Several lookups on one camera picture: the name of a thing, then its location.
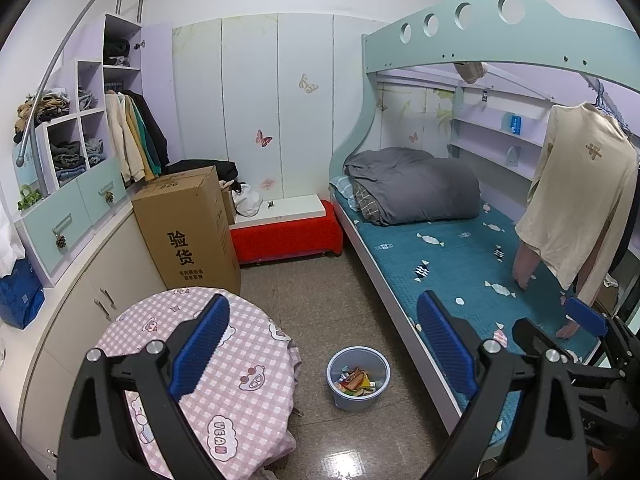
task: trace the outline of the metal railing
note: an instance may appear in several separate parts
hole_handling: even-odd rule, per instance
[[[38,86],[38,91],[36,92],[36,95],[34,95],[33,97],[33,105],[31,106],[29,118],[27,119],[27,122],[24,127],[22,141],[20,142],[20,151],[18,152],[18,157],[15,160],[15,163],[18,166],[18,168],[21,168],[22,165],[24,164],[24,153],[27,150],[27,142],[31,139],[31,155],[33,157],[33,165],[36,170],[36,176],[38,177],[38,187],[40,188],[40,193],[42,194],[43,198],[49,195],[49,191],[47,190],[47,184],[45,183],[44,175],[42,174],[42,166],[40,165],[40,157],[38,156],[38,147],[36,144],[35,136],[33,135],[33,130],[34,130],[33,120],[36,114],[36,110],[38,108],[38,104],[40,103],[40,99],[42,98],[42,92],[44,91],[45,86],[49,81],[49,77],[53,72],[53,68],[58,62],[58,58],[60,58],[60,54],[62,54],[62,51],[64,50],[67,42],[69,41],[69,38],[71,38],[71,35],[74,33],[74,31],[78,27],[80,21],[84,18],[85,14],[89,10],[89,8],[95,3],[95,1],[96,0],[89,0],[89,3],[87,3],[84,6],[84,9],[82,10],[82,12],[80,12],[76,20],[73,22],[73,25],[71,25],[71,28],[69,28],[69,30],[65,34],[65,37],[60,43],[60,46],[58,47],[58,49],[56,50],[56,53],[53,55],[53,58],[51,59],[51,62],[47,67],[47,71],[42,77],[40,86]],[[138,19],[137,19],[138,22],[140,22],[140,20],[142,19],[142,3],[143,3],[143,0],[138,0]],[[121,6],[122,6],[122,0],[116,0],[116,14],[120,13]]]

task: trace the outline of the drawer handle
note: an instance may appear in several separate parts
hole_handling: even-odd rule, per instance
[[[100,300],[94,300],[94,303],[100,307],[100,309],[104,312],[104,317],[107,318],[107,320],[111,321],[111,319],[109,318],[109,313],[107,312],[107,309],[104,307],[104,305],[100,302]]]
[[[113,193],[111,192],[111,189],[113,189],[113,180],[106,186],[103,186],[102,189],[98,192],[99,195],[104,197],[104,200],[107,204],[113,203]]]
[[[59,249],[64,249],[66,247],[66,238],[62,234],[62,230],[67,227],[72,220],[73,218],[71,213],[69,213],[51,230],[56,237],[56,245]]]
[[[111,297],[111,294],[109,294],[109,291],[106,288],[100,287],[100,292],[103,293],[107,298],[109,298],[109,301],[111,301],[111,308],[113,310],[116,310],[115,301],[113,301],[113,298]]]

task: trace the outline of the metal bolt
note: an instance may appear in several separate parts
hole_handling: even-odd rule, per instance
[[[560,352],[558,350],[554,350],[553,348],[550,348],[545,352],[545,357],[547,358],[548,361],[551,361],[552,363],[557,363],[560,360]]]
[[[500,343],[498,343],[495,339],[487,339],[484,343],[482,343],[482,347],[489,352],[489,354],[497,354],[500,351]]]
[[[154,339],[153,341],[146,344],[146,351],[150,354],[159,354],[164,349],[164,342],[159,339]]]
[[[102,354],[97,348],[91,348],[91,350],[86,353],[86,360],[95,363],[98,359],[100,359],[101,355]]]

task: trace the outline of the tiled floor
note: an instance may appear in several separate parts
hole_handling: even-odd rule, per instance
[[[289,428],[298,448],[278,480],[418,479],[447,433],[402,340],[352,248],[343,254],[247,267],[241,295],[300,347],[294,395],[302,417]],[[324,372],[340,349],[364,345],[391,366],[388,390],[368,410],[336,408]]]

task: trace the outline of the blue gripper pad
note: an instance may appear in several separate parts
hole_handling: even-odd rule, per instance
[[[426,292],[418,297],[418,322],[436,358],[457,392],[471,399],[478,390],[474,360],[451,323]]]
[[[570,297],[564,302],[564,310],[576,323],[594,337],[601,337],[607,333],[607,321],[602,314],[597,313],[578,298]]]
[[[174,358],[168,390],[176,402],[196,389],[229,325],[229,302],[224,296],[219,296],[204,317],[198,320],[198,326]]]

